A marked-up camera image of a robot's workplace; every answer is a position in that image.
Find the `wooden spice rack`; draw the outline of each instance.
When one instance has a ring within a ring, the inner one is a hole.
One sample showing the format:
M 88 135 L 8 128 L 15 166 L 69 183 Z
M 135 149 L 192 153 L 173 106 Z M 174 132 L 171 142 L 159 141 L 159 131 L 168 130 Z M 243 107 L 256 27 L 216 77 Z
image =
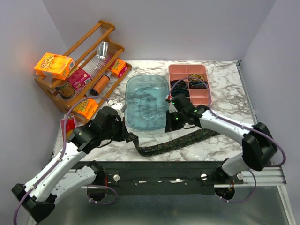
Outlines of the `wooden spice rack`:
M 67 113 L 69 109 L 75 105 L 75 103 L 83 99 L 85 95 L 89 95 L 90 89 L 94 87 L 103 73 L 124 51 L 123 46 L 111 41 L 108 38 L 108 35 L 114 30 L 115 26 L 112 23 L 100 20 L 91 30 L 89 30 L 81 39 L 79 39 L 69 50 L 63 54 L 64 56 L 71 57 L 74 60 L 75 67 L 80 65 L 80 67 L 91 76 L 91 81 L 82 89 L 76 91 L 71 99 L 62 99 L 58 91 L 55 89 L 56 87 L 61 86 L 65 81 L 45 76 L 39 76 L 35 78 L 35 81 L 38 83 L 38 85 L 63 113 Z M 95 70 L 98 62 L 98 59 L 96 58 L 97 47 L 102 41 L 109 43 L 107 57 L 106 60 L 100 62 L 98 69 Z M 124 72 L 123 76 L 116 80 L 114 85 L 109 89 L 104 97 L 109 97 L 113 90 L 128 74 L 131 68 L 132 66 L 127 63 L 127 70 Z M 104 102 L 104 100 L 99 102 L 97 110 Z M 86 118 L 74 111 L 72 114 L 81 123 L 86 123 L 88 121 Z

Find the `black bracket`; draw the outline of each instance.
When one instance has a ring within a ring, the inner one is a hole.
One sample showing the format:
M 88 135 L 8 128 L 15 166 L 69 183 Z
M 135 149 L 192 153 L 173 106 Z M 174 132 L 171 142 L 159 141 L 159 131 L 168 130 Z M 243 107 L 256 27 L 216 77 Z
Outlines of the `black bracket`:
M 258 122 L 256 125 L 254 125 L 253 129 L 272 137 L 267 126 L 261 122 Z M 277 152 L 277 146 L 275 146 L 267 138 L 253 131 L 244 135 L 242 147 L 244 162 L 247 164 L 247 166 L 256 171 L 263 170 L 263 168 L 268 165 L 270 159 Z
M 25 188 L 26 187 L 23 184 L 16 184 L 11 191 L 20 201 L 26 194 Z M 36 222 L 41 222 L 54 210 L 54 201 L 56 197 L 56 195 L 50 194 L 46 201 L 36 202 L 36 198 L 34 196 L 27 196 L 22 206 L 28 211 L 28 213 Z
M 82 168 L 86 163 L 78 162 L 73 169 Z M 108 186 L 119 195 L 214 195 L 214 185 L 231 184 L 231 179 L 215 176 L 214 171 L 221 161 L 97 163 L 105 168 Z M 113 179 L 116 174 L 120 176 L 118 181 Z M 243 183 L 236 176 L 232 179 L 235 184 Z

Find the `yellow box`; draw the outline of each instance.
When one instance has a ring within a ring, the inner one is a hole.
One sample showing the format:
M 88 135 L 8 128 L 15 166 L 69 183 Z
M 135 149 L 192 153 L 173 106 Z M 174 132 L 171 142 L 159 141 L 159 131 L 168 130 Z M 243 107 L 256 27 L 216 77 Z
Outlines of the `yellow box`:
M 117 59 L 113 64 L 109 66 L 109 70 L 111 71 L 112 75 L 119 77 L 119 73 L 122 71 L 126 62 Z
M 70 57 L 46 53 L 34 69 L 37 75 L 65 80 L 74 64 Z
M 92 118 L 94 115 L 95 111 L 98 108 L 98 104 L 95 100 L 93 99 L 86 99 L 80 104 L 78 104 L 75 108 L 74 111 L 79 113 L 80 115 L 84 116 L 88 120 Z

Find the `blue plastic container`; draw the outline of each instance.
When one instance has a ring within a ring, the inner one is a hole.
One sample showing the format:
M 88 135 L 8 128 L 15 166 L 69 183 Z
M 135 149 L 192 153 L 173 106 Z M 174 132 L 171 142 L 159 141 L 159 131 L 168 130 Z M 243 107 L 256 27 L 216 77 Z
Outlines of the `blue plastic container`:
M 165 112 L 169 94 L 168 81 L 159 75 L 138 75 L 126 84 L 126 124 L 137 130 L 154 130 L 165 127 Z

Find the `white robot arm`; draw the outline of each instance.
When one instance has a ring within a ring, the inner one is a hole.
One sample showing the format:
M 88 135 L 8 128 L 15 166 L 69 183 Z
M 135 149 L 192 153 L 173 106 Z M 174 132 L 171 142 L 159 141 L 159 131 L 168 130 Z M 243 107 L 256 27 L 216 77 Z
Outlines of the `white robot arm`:
M 104 168 L 97 162 L 87 164 L 72 175 L 66 174 L 77 162 L 99 146 L 102 140 L 128 141 L 125 121 L 121 119 L 123 110 L 122 104 L 99 110 L 95 119 L 74 130 L 65 152 L 60 152 L 33 179 L 13 187 L 12 192 L 19 201 L 28 195 L 22 204 L 37 222 L 45 219 L 53 211 L 55 204 L 73 190 L 91 184 L 95 179 L 104 180 Z M 189 123 L 224 134 L 243 147 L 243 153 L 226 159 L 215 170 L 214 180 L 227 180 L 250 168 L 260 171 L 277 151 L 276 146 L 266 138 L 244 129 L 244 127 L 253 127 L 271 137 L 264 124 L 244 124 L 230 118 L 226 118 L 227 121 L 219 120 L 218 115 L 214 115 L 208 107 L 199 105 L 195 108 L 182 94 L 170 100 L 166 117 L 165 132 L 181 129 Z M 49 168 L 54 164 L 57 164 L 56 167 L 49 172 Z M 45 176 L 43 180 L 32 189 L 42 176 Z

